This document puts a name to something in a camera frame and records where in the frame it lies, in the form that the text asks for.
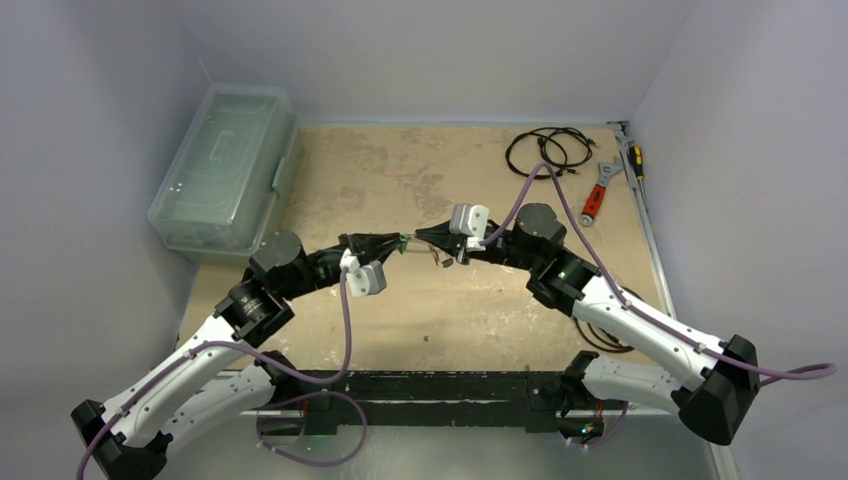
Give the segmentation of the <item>green tagged key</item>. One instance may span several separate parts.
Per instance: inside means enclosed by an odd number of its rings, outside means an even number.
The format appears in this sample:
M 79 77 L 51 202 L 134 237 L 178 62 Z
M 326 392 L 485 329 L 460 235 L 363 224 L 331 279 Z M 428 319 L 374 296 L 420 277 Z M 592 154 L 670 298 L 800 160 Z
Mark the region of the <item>green tagged key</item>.
M 408 247 L 409 237 L 405 234 L 401 234 L 399 238 L 398 251 L 400 253 L 404 253 Z

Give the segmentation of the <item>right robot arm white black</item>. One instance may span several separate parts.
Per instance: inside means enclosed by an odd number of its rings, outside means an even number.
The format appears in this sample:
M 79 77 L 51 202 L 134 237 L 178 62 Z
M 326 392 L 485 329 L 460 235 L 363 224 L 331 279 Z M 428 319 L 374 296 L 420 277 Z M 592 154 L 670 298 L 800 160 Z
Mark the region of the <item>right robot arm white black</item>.
M 576 407 L 621 400 L 678 416 L 700 438 L 727 446 L 760 392 L 754 344 L 687 326 L 608 281 L 564 245 L 566 227 L 544 203 L 520 207 L 511 228 L 496 227 L 482 205 L 455 206 L 450 220 L 415 231 L 416 239 L 454 257 L 525 270 L 527 289 L 548 309 L 606 330 L 652 365 L 582 354 L 561 381 Z

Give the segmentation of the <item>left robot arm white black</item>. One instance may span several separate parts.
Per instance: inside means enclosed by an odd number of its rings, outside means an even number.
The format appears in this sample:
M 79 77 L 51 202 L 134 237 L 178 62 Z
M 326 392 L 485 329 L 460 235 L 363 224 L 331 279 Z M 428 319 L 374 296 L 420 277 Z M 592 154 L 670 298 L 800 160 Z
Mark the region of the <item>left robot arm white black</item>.
M 104 402 L 85 400 L 72 410 L 85 443 L 76 478 L 95 462 L 108 479 L 153 479 L 169 454 L 206 427 L 267 404 L 287 408 L 297 399 L 299 382 L 324 386 L 342 379 L 352 359 L 349 299 L 384 290 L 383 265 L 408 241 L 399 232 L 343 234 L 338 244 L 308 253 L 295 233 L 273 234 L 184 344 L 122 393 Z M 293 319 L 292 300 L 332 286 L 340 289 L 344 332 L 336 372 L 309 375 L 261 352 Z

